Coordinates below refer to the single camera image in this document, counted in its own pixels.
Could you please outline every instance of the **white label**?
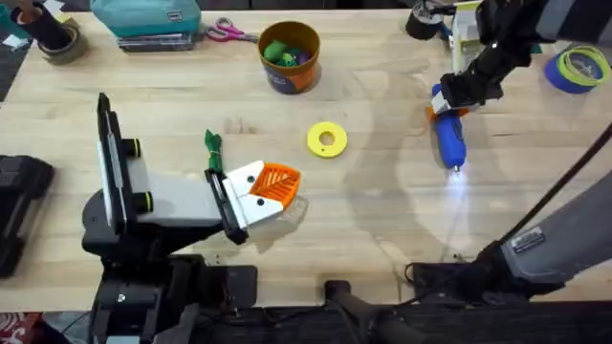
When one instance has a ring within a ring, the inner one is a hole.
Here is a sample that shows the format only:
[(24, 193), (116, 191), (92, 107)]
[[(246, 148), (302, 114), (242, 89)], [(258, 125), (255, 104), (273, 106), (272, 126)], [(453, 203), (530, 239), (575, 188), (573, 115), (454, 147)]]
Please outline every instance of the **white label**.
[(542, 229), (537, 226), (512, 238), (510, 244), (514, 252), (520, 253), (542, 244), (545, 240), (546, 238), (544, 237)]
[(426, 9), (423, 1), (414, 4), (412, 14), (424, 24), (440, 24), (443, 19), (442, 14), (431, 14), (431, 12)]
[(168, 11), (167, 13), (168, 20), (172, 23), (182, 22), (183, 21), (183, 12), (182, 11)]

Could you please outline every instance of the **wooden tabletop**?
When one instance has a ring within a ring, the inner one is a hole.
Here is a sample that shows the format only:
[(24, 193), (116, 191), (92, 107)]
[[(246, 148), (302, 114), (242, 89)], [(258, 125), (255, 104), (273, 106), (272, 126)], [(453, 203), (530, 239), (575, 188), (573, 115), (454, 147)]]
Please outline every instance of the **wooden tabletop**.
[[(98, 92), (119, 114), (125, 136), (142, 140), (148, 168), (202, 179), (206, 129), (224, 139), (232, 169), (254, 160), (302, 172), (303, 219), (253, 228), (243, 246), (223, 234), (185, 249), (213, 264), (259, 268), (258, 303), (321, 301), (327, 279), (347, 279), (372, 302), (412, 296), (404, 265), (473, 257), (514, 225), (612, 119), (612, 83), (570, 96), (542, 75), (549, 54), (504, 82), (506, 95), (463, 119), (468, 162), (450, 175), (439, 163), (424, 108), (449, 71), (449, 52), (403, 31), (408, 11), (205, 12), (246, 32), (294, 19), (321, 38), (321, 77), (310, 92), (283, 96), (268, 84), (255, 46), (205, 41), (193, 52), (125, 54), (92, 14), (75, 14), (91, 51), (64, 67), (32, 48), (0, 110), (0, 152), (49, 162), (56, 175), (40, 205), (23, 262), (0, 282), (0, 312), (89, 309), (98, 257), (83, 251), (81, 210), (100, 189)], [(349, 143), (335, 159), (306, 147), (310, 126), (331, 120)], [(602, 177), (606, 147), (550, 213)], [(545, 299), (612, 297), (612, 266), (590, 269)]]

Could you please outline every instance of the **scissors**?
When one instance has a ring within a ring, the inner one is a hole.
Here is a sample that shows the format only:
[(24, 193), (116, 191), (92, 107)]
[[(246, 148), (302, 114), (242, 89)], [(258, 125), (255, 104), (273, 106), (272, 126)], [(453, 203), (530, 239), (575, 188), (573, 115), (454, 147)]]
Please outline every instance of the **scissors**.
[(238, 30), (229, 18), (221, 17), (214, 22), (214, 26), (207, 27), (207, 37), (215, 42), (227, 42), (229, 40), (243, 40), (257, 43), (259, 37)]

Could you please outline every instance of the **yellow tape roll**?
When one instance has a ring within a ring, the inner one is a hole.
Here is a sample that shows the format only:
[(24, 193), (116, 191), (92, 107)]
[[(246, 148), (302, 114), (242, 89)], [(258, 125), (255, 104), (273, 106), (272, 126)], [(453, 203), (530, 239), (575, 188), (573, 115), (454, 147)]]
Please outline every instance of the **yellow tape roll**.
[[(321, 143), (320, 137), (323, 134), (331, 135), (334, 138), (334, 143)], [(344, 129), (330, 121), (324, 121), (313, 125), (308, 131), (306, 141), (308, 148), (310, 148), (315, 155), (322, 158), (333, 158), (338, 156), (348, 144), (348, 138)]]

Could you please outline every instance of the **blue glue gun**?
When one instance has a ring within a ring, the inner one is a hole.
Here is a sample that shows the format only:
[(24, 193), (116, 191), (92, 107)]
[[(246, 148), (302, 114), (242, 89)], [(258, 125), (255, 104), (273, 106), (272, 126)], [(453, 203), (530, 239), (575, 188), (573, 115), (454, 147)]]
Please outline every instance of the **blue glue gun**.
[[(431, 95), (440, 92), (440, 84), (433, 85)], [(455, 172), (466, 162), (467, 148), (463, 141), (461, 120), (455, 110), (448, 110), (434, 119), (440, 158), (447, 169)]]

